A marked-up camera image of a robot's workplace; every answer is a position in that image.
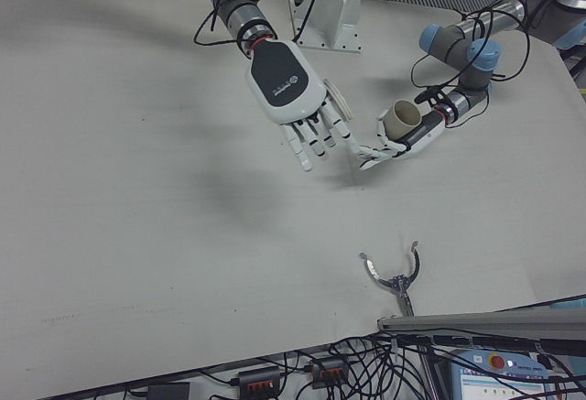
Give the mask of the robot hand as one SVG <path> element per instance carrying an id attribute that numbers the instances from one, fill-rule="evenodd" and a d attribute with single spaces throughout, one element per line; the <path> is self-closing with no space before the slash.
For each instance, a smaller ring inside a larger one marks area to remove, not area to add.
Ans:
<path id="1" fill-rule="evenodd" d="M 332 92 L 297 44 L 259 38 L 252 43 L 249 55 L 249 87 L 268 119 L 280 128 L 303 170 L 312 169 L 309 149 L 324 158 L 326 149 L 335 146 L 331 130 L 353 154 L 361 154 L 360 144 L 334 107 Z"/>
<path id="2" fill-rule="evenodd" d="M 435 110 L 420 115 L 416 109 L 415 124 L 406 123 L 391 109 L 386 109 L 376 118 L 376 135 L 382 145 L 380 149 L 365 147 L 371 151 L 359 166 L 366 171 L 386 162 L 407 159 L 420 153 L 445 130 L 444 116 Z"/>

